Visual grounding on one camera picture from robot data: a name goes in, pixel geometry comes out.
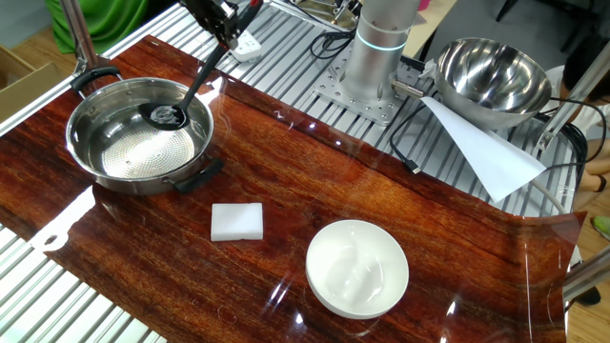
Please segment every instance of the white paper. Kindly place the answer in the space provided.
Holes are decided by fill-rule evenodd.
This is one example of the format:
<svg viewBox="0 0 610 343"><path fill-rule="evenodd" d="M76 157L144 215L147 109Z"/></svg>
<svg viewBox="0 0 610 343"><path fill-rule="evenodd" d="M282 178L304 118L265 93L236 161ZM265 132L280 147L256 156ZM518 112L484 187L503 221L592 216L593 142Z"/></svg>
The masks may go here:
<svg viewBox="0 0 610 343"><path fill-rule="evenodd" d="M546 169L529 153L491 131L483 131L431 97L421 99L449 132L494 202Z"/></svg>

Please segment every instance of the power strip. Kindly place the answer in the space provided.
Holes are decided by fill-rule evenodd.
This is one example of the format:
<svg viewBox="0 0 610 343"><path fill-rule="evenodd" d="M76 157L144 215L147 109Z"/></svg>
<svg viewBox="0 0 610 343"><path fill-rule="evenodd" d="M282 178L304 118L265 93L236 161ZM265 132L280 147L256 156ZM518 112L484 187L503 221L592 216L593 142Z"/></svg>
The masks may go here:
<svg viewBox="0 0 610 343"><path fill-rule="evenodd" d="M237 48L231 54L239 62L253 62L262 54L263 47L248 31L243 31L237 39Z"/></svg>

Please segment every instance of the pan handle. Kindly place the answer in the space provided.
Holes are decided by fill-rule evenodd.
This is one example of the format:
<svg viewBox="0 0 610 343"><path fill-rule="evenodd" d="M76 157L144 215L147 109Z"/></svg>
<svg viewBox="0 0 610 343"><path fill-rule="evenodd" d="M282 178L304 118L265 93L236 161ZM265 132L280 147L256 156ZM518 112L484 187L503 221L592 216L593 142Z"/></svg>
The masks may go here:
<svg viewBox="0 0 610 343"><path fill-rule="evenodd" d="M83 94L83 87L85 87L91 81L103 76L116 76L121 80L123 79L121 77L121 71L119 71L116 66L104 66L83 72L70 82L70 86L84 99L85 94Z"/></svg>
<svg viewBox="0 0 610 343"><path fill-rule="evenodd" d="M174 182L172 183L172 186L181 194L192 192L210 181L210 179L222 170L224 165L225 163L220 158L215 157L203 171L200 171L185 180Z"/></svg>

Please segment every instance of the metal pole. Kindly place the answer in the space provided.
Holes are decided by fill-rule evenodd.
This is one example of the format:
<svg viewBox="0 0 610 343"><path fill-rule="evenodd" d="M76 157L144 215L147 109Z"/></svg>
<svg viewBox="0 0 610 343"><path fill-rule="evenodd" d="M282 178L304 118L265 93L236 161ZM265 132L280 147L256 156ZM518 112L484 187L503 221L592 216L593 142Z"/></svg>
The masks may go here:
<svg viewBox="0 0 610 343"><path fill-rule="evenodd" d="M68 22L68 29L74 40L74 50L76 52L77 64L74 74L79 74L85 70L99 67L108 60L97 56L93 47L92 38L87 29L87 22L83 11L80 9L78 0L59 0L61 8Z"/></svg>
<svg viewBox="0 0 610 343"><path fill-rule="evenodd" d="M571 301L608 277L610 277L610 246L567 274L563 285L563 301Z"/></svg>
<svg viewBox="0 0 610 343"><path fill-rule="evenodd" d="M608 71L610 71L610 43L606 45L589 70L582 76L578 84L570 92L568 99L584 101ZM542 128L542 135L538 140L537 148L545 151L553 138L555 138L555 135L579 107L579 104L573 103L562 103L559 105L557 113Z"/></svg>

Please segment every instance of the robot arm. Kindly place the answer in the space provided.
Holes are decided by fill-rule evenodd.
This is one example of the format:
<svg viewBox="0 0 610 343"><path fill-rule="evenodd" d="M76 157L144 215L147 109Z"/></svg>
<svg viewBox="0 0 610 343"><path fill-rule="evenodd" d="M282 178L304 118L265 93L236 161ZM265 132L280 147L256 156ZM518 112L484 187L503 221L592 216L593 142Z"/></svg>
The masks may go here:
<svg viewBox="0 0 610 343"><path fill-rule="evenodd" d="M263 0L251 0L250 5L237 14L238 6L223 0L180 0L206 31L213 34L226 49L237 47L237 38L252 22L263 5Z"/></svg>

